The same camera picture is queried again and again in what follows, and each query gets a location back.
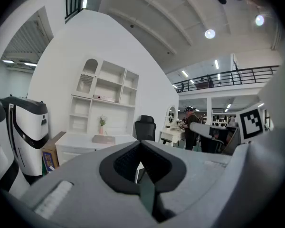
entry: round ceiling light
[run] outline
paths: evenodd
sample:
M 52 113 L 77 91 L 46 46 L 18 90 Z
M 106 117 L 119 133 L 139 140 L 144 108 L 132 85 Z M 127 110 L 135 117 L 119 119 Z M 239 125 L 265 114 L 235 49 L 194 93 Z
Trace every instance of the round ceiling light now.
M 262 15 L 258 15 L 256 17 L 256 25 L 261 26 L 264 24 L 264 17 Z
M 214 32 L 214 30 L 208 29 L 208 30 L 205 32 L 205 37 L 208 38 L 208 39 L 214 38 L 214 37 L 215 37 L 215 32 Z

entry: person in black clothing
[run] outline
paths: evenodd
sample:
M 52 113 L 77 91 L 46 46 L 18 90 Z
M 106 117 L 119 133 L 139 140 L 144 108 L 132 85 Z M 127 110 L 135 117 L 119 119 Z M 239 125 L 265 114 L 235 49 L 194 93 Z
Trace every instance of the person in black clothing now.
M 186 137 L 186 150 L 193 150 L 193 146 L 196 145 L 197 134 L 190 130 L 191 123 L 198 123 L 199 118 L 194 114 L 195 108 L 192 106 L 188 106 L 186 108 L 186 122 L 182 127 L 185 129 L 185 137 Z

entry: pink vase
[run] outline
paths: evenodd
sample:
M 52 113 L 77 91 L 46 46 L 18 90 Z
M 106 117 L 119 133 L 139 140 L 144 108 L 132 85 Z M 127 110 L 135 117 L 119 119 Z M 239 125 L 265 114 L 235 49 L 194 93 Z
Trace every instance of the pink vase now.
M 103 126 L 100 126 L 100 128 L 99 128 L 99 134 L 104 134 L 104 127 L 103 127 Z

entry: cardboard box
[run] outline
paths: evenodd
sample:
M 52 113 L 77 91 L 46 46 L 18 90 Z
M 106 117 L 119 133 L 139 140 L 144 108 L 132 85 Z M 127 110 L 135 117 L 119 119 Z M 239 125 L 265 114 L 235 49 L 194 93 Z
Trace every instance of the cardboard box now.
M 42 147 L 42 158 L 44 165 L 48 172 L 53 171 L 52 168 L 57 169 L 59 167 L 58 157 L 57 157 L 57 150 L 55 143 L 65 134 L 66 132 L 58 133 L 54 138 L 49 140 L 43 147 Z

